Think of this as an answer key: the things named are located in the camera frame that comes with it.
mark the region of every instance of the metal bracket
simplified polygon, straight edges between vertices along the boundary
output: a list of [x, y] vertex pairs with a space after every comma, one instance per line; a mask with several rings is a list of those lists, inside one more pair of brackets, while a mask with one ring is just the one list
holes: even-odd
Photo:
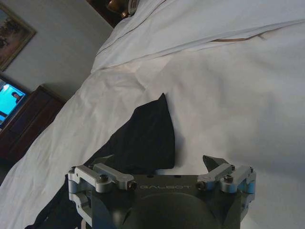
[[230, 164], [221, 164], [217, 168], [213, 169], [207, 174], [199, 175], [197, 179], [197, 188], [199, 190], [207, 191], [212, 190], [222, 177], [232, 172], [232, 166]]
[[82, 192], [93, 189], [99, 193], [109, 192], [113, 183], [122, 190], [135, 190], [137, 185], [132, 175], [121, 173], [102, 163], [95, 164], [93, 170], [82, 165], [68, 172], [69, 199], [75, 202], [77, 212], [91, 227], [92, 211]]
[[237, 189], [244, 193], [255, 193], [256, 172], [251, 167], [241, 166], [231, 175], [220, 179], [223, 192], [235, 193]]

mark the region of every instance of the bed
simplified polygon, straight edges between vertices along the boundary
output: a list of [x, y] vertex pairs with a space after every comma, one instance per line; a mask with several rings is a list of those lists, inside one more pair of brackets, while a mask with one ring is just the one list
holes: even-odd
[[91, 75], [0, 187], [0, 228], [20, 229], [132, 115], [165, 93], [176, 165], [203, 154], [257, 172], [242, 228], [304, 228], [305, 2], [141, 0], [97, 52]]

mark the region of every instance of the picture frame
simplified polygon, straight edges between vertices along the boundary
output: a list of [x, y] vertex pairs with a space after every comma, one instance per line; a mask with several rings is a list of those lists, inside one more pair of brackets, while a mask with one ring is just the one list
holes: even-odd
[[4, 71], [36, 31], [0, 3], [0, 71]]

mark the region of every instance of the bolt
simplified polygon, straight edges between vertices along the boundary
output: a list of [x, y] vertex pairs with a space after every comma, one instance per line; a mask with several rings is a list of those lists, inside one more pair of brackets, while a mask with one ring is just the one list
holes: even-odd
[[205, 189], [206, 189], [205, 183], [203, 181], [198, 181], [196, 184], [196, 188], [200, 191], [201, 190], [205, 191]]
[[99, 176], [99, 180], [101, 182], [106, 182], [108, 180], [108, 176], [106, 174], [102, 174]]
[[226, 175], [224, 177], [224, 181], [227, 182], [227, 183], [232, 183], [233, 182], [233, 176], [231, 175]]
[[127, 183], [127, 190], [133, 191], [136, 188], [137, 188], [137, 183], [135, 181], [132, 180]]

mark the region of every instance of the wooden cabinet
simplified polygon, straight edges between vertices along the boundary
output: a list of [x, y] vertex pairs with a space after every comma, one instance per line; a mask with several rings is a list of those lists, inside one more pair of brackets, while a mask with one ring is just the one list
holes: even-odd
[[39, 86], [0, 132], [0, 157], [20, 160], [38, 135], [54, 120], [64, 100]]
[[114, 28], [123, 18], [106, 8], [109, 0], [87, 0], [87, 2]]

